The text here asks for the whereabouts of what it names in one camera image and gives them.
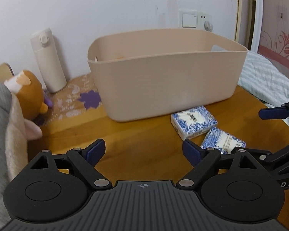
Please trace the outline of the brown cardboard box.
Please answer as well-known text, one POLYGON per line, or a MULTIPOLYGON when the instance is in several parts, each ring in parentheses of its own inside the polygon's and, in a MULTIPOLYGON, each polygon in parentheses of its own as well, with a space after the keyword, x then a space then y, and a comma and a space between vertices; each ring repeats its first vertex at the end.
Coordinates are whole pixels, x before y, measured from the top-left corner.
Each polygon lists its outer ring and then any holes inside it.
POLYGON ((3 84, 6 80, 9 80, 14 76, 14 73, 7 63, 0 64, 0 83, 3 84))

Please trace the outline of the white thermos bottle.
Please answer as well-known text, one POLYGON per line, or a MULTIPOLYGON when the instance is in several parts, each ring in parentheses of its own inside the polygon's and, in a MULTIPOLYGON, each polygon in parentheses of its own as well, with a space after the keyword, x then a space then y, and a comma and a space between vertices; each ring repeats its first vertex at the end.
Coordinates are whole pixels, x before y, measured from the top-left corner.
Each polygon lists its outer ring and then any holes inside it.
POLYGON ((50 28, 32 35, 31 46, 47 90, 56 93, 67 85, 50 28))

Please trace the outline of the white light switch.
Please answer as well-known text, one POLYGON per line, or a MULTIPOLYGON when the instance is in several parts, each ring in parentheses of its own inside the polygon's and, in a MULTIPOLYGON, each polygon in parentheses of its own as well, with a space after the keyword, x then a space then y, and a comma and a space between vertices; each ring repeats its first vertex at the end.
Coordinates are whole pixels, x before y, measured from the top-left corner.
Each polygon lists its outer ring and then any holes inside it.
POLYGON ((180 28, 197 28, 198 25, 198 11, 192 9, 179 10, 179 27, 180 28))

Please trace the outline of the striped white pillow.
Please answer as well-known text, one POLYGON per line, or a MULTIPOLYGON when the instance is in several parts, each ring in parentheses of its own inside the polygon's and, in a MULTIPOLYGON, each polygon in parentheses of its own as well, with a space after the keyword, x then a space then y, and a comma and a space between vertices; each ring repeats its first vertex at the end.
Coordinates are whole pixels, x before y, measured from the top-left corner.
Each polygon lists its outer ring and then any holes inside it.
POLYGON ((238 85, 271 107, 289 102, 289 79, 254 52, 247 52, 238 85))

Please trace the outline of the patterned table mat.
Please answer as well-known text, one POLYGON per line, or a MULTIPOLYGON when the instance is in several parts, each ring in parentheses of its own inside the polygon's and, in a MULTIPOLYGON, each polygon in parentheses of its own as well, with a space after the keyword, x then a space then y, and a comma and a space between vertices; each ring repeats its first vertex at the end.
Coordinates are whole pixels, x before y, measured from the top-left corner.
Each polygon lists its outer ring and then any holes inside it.
POLYGON ((60 121, 85 113, 89 109, 97 109, 102 105, 97 87, 90 74, 71 79, 67 85, 56 93, 45 91, 52 107, 46 114, 37 119, 37 124, 46 126, 52 121, 60 121))

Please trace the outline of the grey plush toy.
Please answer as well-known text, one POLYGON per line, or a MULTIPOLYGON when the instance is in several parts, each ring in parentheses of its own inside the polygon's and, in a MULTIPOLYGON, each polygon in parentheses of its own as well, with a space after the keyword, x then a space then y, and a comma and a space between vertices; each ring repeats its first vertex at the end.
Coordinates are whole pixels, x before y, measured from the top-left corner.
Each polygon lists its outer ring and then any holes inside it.
POLYGON ((0 229, 10 221, 4 190, 28 164, 28 141, 41 137, 40 127, 23 117, 16 95, 0 83, 0 229))

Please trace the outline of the wooden door frame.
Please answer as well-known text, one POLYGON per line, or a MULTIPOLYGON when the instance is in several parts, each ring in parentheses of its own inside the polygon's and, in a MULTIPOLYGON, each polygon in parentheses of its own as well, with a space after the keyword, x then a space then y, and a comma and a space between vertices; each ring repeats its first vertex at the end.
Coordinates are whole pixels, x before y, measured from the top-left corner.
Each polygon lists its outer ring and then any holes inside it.
POLYGON ((260 45, 264 0, 238 0, 235 41, 256 53, 260 45))

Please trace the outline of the beige plastic storage bin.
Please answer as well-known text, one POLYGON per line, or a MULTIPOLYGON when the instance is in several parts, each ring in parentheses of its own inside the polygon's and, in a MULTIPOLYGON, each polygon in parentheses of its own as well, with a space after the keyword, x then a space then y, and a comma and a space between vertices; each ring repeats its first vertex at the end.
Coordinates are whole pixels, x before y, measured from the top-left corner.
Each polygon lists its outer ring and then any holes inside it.
POLYGON ((204 30, 153 29, 98 38, 87 62, 108 117, 134 121, 230 98, 247 52, 204 30))

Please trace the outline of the blue white tissue pack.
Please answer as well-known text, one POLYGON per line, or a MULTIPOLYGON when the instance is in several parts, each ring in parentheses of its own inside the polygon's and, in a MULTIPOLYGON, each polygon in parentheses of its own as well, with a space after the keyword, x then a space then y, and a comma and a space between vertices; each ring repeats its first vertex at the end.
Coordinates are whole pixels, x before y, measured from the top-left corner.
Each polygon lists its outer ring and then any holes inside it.
POLYGON ((171 115, 171 124, 182 140, 207 133, 218 124, 204 106, 198 106, 171 115))
POLYGON ((202 149, 214 148, 222 154, 231 154, 234 148, 245 148, 246 142, 217 127, 213 127, 206 134, 200 147, 202 149))

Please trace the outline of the orange plush toy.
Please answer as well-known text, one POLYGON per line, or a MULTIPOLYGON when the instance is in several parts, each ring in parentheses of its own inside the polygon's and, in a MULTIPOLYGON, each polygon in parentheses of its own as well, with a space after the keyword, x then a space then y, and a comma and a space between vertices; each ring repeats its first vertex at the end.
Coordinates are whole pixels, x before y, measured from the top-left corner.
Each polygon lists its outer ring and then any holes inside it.
POLYGON ((44 102, 44 91, 35 74, 22 70, 4 82, 4 85, 18 98, 23 117, 33 121, 48 111, 44 102))

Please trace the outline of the white wall socket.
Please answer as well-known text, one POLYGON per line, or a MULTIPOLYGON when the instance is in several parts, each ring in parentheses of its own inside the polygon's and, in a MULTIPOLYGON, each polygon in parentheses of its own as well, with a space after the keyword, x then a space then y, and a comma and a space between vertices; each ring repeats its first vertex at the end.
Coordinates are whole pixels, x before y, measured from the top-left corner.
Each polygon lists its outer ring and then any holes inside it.
POLYGON ((203 24, 205 21, 209 21, 212 23, 212 16, 209 14, 206 14, 205 12, 198 12, 197 15, 197 28, 200 30, 205 30, 203 27, 203 24))

